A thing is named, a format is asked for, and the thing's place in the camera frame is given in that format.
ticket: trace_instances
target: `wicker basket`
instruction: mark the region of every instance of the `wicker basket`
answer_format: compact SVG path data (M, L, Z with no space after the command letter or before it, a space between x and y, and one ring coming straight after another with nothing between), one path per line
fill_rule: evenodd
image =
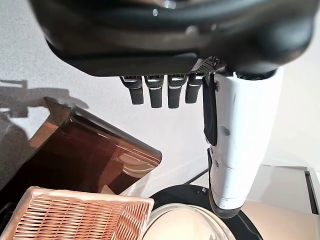
M150 198L30 187L0 240L140 240Z

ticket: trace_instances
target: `textured white wall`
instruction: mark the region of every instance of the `textured white wall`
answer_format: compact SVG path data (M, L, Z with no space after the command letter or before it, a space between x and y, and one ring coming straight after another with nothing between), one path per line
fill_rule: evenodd
M308 50L284 66L284 81L265 163L320 171L320 14Z

